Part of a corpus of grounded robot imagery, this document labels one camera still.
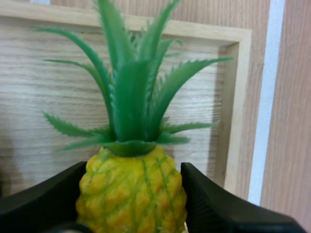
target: yellow pineapple body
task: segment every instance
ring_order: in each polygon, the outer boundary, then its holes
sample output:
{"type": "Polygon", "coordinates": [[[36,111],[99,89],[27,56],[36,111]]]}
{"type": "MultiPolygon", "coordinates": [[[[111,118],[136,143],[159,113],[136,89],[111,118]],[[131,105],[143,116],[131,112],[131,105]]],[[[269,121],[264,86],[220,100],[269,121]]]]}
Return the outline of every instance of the yellow pineapple body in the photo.
{"type": "Polygon", "coordinates": [[[181,233],[186,193],[162,147],[124,158],[101,149],[86,165],[76,202],[78,221],[95,233],[181,233]]]}

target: toy pineapple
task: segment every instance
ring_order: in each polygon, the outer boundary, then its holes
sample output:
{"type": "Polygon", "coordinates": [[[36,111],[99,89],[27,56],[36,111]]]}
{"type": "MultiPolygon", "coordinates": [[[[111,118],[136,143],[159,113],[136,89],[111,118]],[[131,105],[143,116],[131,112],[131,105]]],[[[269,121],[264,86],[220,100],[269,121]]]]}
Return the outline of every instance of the toy pineapple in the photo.
{"type": "Polygon", "coordinates": [[[109,124],[93,130],[45,114],[59,132],[85,138],[62,150],[102,146],[87,162],[86,174],[80,181],[81,195],[76,202],[77,220],[95,233],[184,231],[187,197],[181,174],[161,145],[187,143],[188,138],[175,133],[212,124],[172,125],[163,116],[188,79],[206,66],[227,59],[186,62],[157,79],[163,58],[174,42],[163,40],[162,33],[178,2],[169,3],[145,32],[131,35],[114,4],[110,0],[97,1],[110,54],[110,72],[97,53],[74,34],[56,28],[37,30],[62,35],[84,51],[90,64],[48,61],[88,71],[107,108],[109,124]]]}

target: pineapple leaf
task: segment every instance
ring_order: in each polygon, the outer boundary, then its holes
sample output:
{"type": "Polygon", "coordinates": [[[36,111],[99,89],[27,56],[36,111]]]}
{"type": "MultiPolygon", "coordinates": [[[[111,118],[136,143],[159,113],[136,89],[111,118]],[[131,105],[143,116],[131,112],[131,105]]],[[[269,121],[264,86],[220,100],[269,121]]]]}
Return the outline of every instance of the pineapple leaf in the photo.
{"type": "Polygon", "coordinates": [[[110,138],[107,138],[106,136],[102,134],[94,135],[90,138],[80,140],[78,142],[70,143],[68,146],[61,148],[57,150],[57,152],[63,152],[68,150],[76,150],[81,149],[85,147],[93,147],[97,145],[103,145],[110,141],[110,138]]]}
{"type": "Polygon", "coordinates": [[[97,73],[100,77],[99,79],[102,80],[104,92],[103,90],[101,91],[103,92],[106,108],[108,111],[110,130],[111,132],[113,132],[114,127],[113,127],[112,109],[110,104],[110,93],[109,93],[110,76],[103,64],[103,61],[98,56],[98,54],[84,40],[80,39],[71,32],[64,31],[58,28],[38,28],[36,29],[36,32],[54,33],[64,36],[67,39],[71,40],[74,44],[76,44],[87,55],[87,57],[90,59],[95,69],[97,70],[97,73]]]}
{"type": "Polygon", "coordinates": [[[194,61],[181,64],[178,68],[172,69],[170,75],[166,77],[166,80],[161,83],[160,90],[153,96],[153,106],[151,112],[151,137],[154,138],[158,135],[158,129],[161,124],[161,119],[172,101],[175,94],[183,86],[183,84],[194,76],[197,72],[210,64],[231,60],[231,58],[219,58],[213,60],[194,61]]]}
{"type": "Polygon", "coordinates": [[[132,140],[127,142],[105,143],[104,146],[118,156],[133,157],[149,153],[156,147],[156,142],[132,140]]]}
{"type": "Polygon", "coordinates": [[[93,136],[93,133],[81,129],[80,127],[71,124],[70,122],[64,121],[59,117],[52,116],[47,113],[43,113],[48,122],[54,126],[54,128],[60,133],[70,136],[70,137],[90,137],[93,136]]]}
{"type": "Polygon", "coordinates": [[[161,11],[158,17],[155,17],[153,23],[143,33],[139,43],[138,57],[140,59],[152,59],[156,56],[162,33],[170,19],[173,9],[177,6],[180,0],[173,0],[169,3],[164,11],[161,11]]]}
{"type": "Polygon", "coordinates": [[[111,133],[110,133],[110,128],[109,128],[109,124],[106,124],[100,128],[96,128],[93,130],[88,130],[88,132],[92,133],[92,134],[102,134],[106,137],[111,138],[111,133]]]}
{"type": "Polygon", "coordinates": [[[165,145],[175,145],[175,144],[186,144],[190,142],[190,139],[187,137],[175,136],[168,132],[162,132],[158,139],[156,140],[158,144],[165,145]]]}
{"type": "Polygon", "coordinates": [[[154,69],[153,73],[149,76],[148,84],[147,84],[147,95],[148,95],[148,101],[151,101],[152,94],[154,92],[155,83],[156,83],[156,77],[159,73],[160,66],[163,62],[163,58],[165,57],[165,54],[167,53],[169,47],[173,42],[181,44],[179,40],[163,40],[159,44],[159,48],[157,50],[156,59],[154,62],[154,69]]]}
{"type": "Polygon", "coordinates": [[[145,140],[147,137],[147,82],[149,61],[123,65],[117,73],[112,104],[117,140],[145,140]]]}
{"type": "Polygon", "coordinates": [[[111,65],[114,70],[118,70],[124,63],[134,59],[131,40],[114,3],[110,0],[98,0],[95,3],[101,16],[100,23],[106,37],[111,65]]]}
{"type": "Polygon", "coordinates": [[[195,129],[204,129],[204,128],[211,128],[218,125],[218,122],[216,123],[189,123],[189,124],[181,124],[181,125],[171,125],[166,124],[161,127],[161,131],[168,132],[168,133],[178,133],[181,131],[186,130],[195,130],[195,129]]]}

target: pineapple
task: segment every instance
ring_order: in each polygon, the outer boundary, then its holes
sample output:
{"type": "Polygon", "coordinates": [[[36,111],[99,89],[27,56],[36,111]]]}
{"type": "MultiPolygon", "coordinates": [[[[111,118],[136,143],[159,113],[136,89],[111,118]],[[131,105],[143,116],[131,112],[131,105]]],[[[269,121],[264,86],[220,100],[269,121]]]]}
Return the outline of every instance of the pineapple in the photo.
{"type": "Polygon", "coordinates": [[[48,62],[85,69],[97,83],[107,108],[109,124],[85,130],[44,113],[56,130],[81,141],[61,151],[101,146],[90,158],[80,181],[76,201],[78,222],[95,233],[181,233],[187,217],[186,193],[174,160],[162,145],[183,144],[180,131],[207,128],[209,123],[173,125],[164,117],[174,95],[194,74],[206,66],[228,58],[181,63],[164,78],[159,67],[172,43],[162,39],[173,0],[155,17],[147,30],[132,34],[110,0],[97,0],[96,9],[110,54],[108,70],[98,54],[75,34],[59,28],[39,28],[75,43],[90,64],[68,60],[48,62]]]}

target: wooden wall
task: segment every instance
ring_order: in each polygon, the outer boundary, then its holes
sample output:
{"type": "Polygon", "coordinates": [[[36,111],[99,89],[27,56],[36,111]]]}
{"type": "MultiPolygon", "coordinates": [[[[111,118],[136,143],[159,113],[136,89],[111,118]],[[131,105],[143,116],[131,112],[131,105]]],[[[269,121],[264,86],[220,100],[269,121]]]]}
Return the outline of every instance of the wooden wall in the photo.
{"type": "Polygon", "coordinates": [[[311,1],[287,0],[261,204],[311,232],[311,1]]]}

